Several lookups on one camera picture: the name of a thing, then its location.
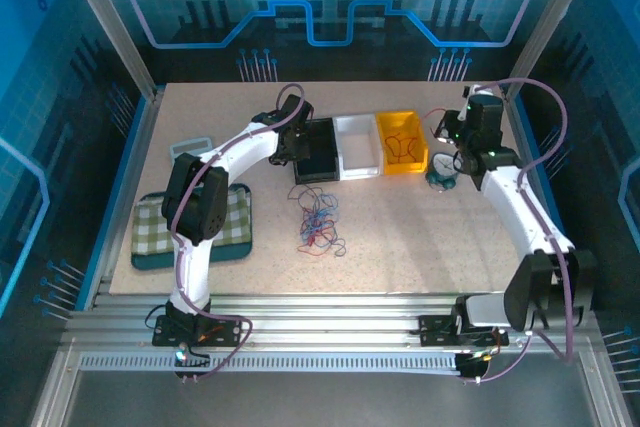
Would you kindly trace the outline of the aluminium frame post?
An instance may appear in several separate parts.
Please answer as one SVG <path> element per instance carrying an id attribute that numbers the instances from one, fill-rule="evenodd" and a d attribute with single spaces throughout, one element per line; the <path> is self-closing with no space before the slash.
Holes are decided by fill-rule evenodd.
<path id="1" fill-rule="evenodd" d="M 549 0 L 524 45 L 510 76 L 528 78 L 573 0 Z"/>
<path id="2" fill-rule="evenodd" d="M 157 96 L 156 83 L 112 0 L 86 0 L 108 39 L 147 102 Z"/>

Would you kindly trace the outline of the yellow plastic bin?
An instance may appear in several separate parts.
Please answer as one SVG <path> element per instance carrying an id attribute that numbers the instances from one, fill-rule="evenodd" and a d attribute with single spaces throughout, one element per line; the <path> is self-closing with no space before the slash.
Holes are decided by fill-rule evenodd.
<path id="1" fill-rule="evenodd" d="M 384 174 L 424 172 L 429 149 L 418 113 L 378 112 L 375 118 L 382 148 Z"/>

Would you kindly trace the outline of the aluminium table side rail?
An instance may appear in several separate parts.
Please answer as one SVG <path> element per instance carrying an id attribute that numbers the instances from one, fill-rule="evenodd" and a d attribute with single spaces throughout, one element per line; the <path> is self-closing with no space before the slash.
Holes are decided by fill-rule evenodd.
<path id="1" fill-rule="evenodd" d="M 535 193 L 531 196 L 538 200 L 539 212 L 546 212 L 546 223 L 559 230 L 558 236 L 565 233 L 564 226 L 556 205 L 550 184 L 547 168 L 551 159 L 546 153 L 557 143 L 561 133 L 561 110 L 554 97 L 544 89 L 526 86 L 523 92 L 515 97 L 509 114 L 513 117 L 512 125 L 520 126 L 518 145 L 525 157 L 524 162 L 535 162 L 536 166 L 526 174 L 526 181 Z M 544 315 L 562 317 L 564 315 L 564 289 L 562 283 L 554 284 L 553 279 L 561 279 L 560 267 L 556 254 L 547 255 L 543 246 L 536 247 L 532 254 L 527 254 L 521 261 L 514 277 L 509 283 L 505 302 L 509 314 L 530 315 L 541 310 Z"/>
<path id="2" fill-rule="evenodd" d="M 159 86 L 153 100 L 141 99 L 137 106 L 75 311 L 92 308 L 101 280 L 117 265 L 164 91 L 165 86 Z"/>

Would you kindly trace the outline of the grey metal bench panel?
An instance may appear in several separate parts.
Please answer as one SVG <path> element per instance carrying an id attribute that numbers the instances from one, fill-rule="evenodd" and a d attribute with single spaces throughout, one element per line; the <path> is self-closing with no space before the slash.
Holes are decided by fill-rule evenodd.
<path id="1" fill-rule="evenodd" d="M 640 427 L 637 399 L 588 383 L 592 365 L 530 354 L 483 384 L 402 373 L 79 372 L 57 390 L 64 427 Z"/>

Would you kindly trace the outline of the grey pocket calculator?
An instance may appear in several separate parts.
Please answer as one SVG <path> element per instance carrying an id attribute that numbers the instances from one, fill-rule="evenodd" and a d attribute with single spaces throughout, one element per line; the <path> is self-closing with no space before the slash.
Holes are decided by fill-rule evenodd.
<path id="1" fill-rule="evenodd" d="M 182 154 L 190 154 L 199 156 L 213 149 L 212 139 L 210 137 L 196 137 L 172 144 L 169 147 L 169 154 L 172 163 Z"/>

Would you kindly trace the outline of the teal plastic tray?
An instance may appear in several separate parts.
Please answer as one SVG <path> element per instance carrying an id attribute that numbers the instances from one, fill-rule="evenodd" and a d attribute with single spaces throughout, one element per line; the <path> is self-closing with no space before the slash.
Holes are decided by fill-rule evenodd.
<path id="1" fill-rule="evenodd" d="M 239 245 L 231 245 L 228 247 L 212 247 L 210 254 L 211 263 L 236 261 L 245 258 L 252 250 L 253 238 L 250 243 L 243 243 Z M 174 262 L 174 253 L 159 254 L 159 255 L 134 255 L 131 253 L 131 263 L 133 267 L 140 271 L 152 271 L 164 268 L 171 268 Z"/>

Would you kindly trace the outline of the teal alarm clock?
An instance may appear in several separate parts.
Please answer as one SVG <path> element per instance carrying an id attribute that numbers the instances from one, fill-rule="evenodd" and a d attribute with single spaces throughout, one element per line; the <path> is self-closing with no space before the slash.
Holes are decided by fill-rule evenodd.
<path id="1" fill-rule="evenodd" d="M 461 170 L 461 160 L 456 155 L 437 152 L 429 162 L 425 179 L 432 189 L 442 193 L 456 187 Z"/>

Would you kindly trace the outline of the black plastic bin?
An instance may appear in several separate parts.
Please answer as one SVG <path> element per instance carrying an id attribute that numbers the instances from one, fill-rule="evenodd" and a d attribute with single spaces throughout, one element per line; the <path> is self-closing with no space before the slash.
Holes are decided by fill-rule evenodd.
<path id="1" fill-rule="evenodd" d="M 294 163 L 295 184 L 338 181 L 338 151 L 333 120 L 315 119 L 307 125 L 310 157 Z"/>

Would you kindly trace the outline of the green checkered cloth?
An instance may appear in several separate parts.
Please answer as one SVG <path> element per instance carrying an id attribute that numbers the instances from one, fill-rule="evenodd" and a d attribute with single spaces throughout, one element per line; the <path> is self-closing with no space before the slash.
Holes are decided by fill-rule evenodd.
<path id="1" fill-rule="evenodd" d="M 173 240 L 167 221 L 161 214 L 162 195 L 148 194 L 134 206 L 132 247 L 134 255 L 173 253 Z M 228 193 L 226 220 L 213 238 L 214 247 L 228 247 L 250 243 L 251 192 L 244 184 L 233 184 Z"/>

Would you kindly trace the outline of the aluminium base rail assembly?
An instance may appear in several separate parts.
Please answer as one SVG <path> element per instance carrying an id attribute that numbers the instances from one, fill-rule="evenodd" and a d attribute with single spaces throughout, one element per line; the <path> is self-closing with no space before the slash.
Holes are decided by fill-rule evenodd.
<path id="1" fill-rule="evenodd" d="M 253 323 L 247 351 L 416 351 L 412 335 L 420 315 L 447 315 L 452 295 L 215 295 L 211 310 Z M 61 341 L 84 350 L 128 350 L 151 345 L 160 299 L 151 295 L 104 295 L 89 311 L 74 313 Z"/>

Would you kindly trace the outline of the white plastic bin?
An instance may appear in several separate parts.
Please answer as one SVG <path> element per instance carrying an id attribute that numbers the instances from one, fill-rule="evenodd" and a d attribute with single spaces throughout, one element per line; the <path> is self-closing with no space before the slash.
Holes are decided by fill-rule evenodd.
<path id="1" fill-rule="evenodd" d="M 383 153 L 374 114 L 337 116 L 333 126 L 338 152 L 339 180 L 381 176 Z"/>

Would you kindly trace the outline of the small controller board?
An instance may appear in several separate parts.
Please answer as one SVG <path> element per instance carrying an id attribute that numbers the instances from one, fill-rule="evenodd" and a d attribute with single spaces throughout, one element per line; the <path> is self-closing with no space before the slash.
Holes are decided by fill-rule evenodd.
<path id="1" fill-rule="evenodd" d="M 458 378 L 478 385 L 492 381 L 489 370 L 494 357 L 494 354 L 486 352 L 456 354 L 454 360 Z"/>
<path id="2" fill-rule="evenodd" d="M 200 370 L 210 363 L 209 355 L 195 352 L 186 342 L 181 342 L 174 353 L 174 373 L 183 384 L 188 380 L 196 382 Z"/>

